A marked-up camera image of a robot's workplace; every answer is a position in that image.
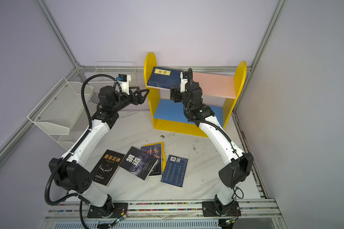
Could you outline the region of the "navy blue book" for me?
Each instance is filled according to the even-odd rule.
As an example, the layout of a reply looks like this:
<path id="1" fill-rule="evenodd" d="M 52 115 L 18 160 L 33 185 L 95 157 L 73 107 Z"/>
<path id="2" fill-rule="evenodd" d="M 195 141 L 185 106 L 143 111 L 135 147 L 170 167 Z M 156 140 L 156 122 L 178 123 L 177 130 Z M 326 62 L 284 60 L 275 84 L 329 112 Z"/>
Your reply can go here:
<path id="1" fill-rule="evenodd" d="M 163 172 L 161 183 L 182 188 L 186 174 L 188 159 L 169 155 Z"/>
<path id="2" fill-rule="evenodd" d="M 163 67 L 154 67 L 148 82 L 158 82 L 160 84 L 180 85 L 180 74 L 182 71 Z"/>
<path id="3" fill-rule="evenodd" d="M 165 89 L 165 90 L 170 90 L 174 88 L 180 88 L 180 85 L 168 85 L 168 84 L 160 84 L 158 82 L 148 82 L 147 83 L 148 88 L 157 88 L 157 89 Z"/>

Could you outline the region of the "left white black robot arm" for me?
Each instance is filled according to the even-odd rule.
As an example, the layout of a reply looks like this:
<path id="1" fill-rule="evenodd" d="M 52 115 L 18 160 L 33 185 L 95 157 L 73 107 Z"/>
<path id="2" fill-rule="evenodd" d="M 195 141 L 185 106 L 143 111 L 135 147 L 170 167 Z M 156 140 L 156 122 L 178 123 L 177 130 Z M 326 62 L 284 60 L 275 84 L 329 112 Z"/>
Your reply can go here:
<path id="1" fill-rule="evenodd" d="M 76 143 L 61 158 L 49 162 L 51 175 L 45 188 L 45 201 L 48 205 L 57 205 L 70 197 L 78 197 L 91 208 L 110 215 L 114 206 L 110 195 L 103 192 L 94 182 L 87 162 L 98 158 L 93 153 L 103 136 L 114 126 L 118 112 L 128 105 L 141 105 L 145 102 L 148 89 L 132 87 L 128 93 L 118 92 L 112 86 L 101 88 L 97 110 L 90 118 L 90 125 Z M 51 184 L 67 190 L 68 195 L 59 200 L 50 199 Z"/>

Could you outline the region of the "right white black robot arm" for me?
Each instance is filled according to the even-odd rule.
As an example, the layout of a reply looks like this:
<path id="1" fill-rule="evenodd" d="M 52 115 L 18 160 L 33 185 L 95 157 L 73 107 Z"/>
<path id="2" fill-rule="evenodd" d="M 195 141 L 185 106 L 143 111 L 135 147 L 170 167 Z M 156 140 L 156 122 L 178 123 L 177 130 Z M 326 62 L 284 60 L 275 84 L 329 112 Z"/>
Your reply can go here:
<path id="1" fill-rule="evenodd" d="M 240 183 L 250 175 L 253 156 L 232 141 L 213 110 L 203 103 L 198 82 L 182 79 L 179 88 L 171 88 L 171 100 L 183 104 L 186 119 L 207 135 L 222 157 L 225 166 L 218 173 L 222 185 L 215 196 L 214 206 L 217 215 L 225 216 L 234 205 Z"/>

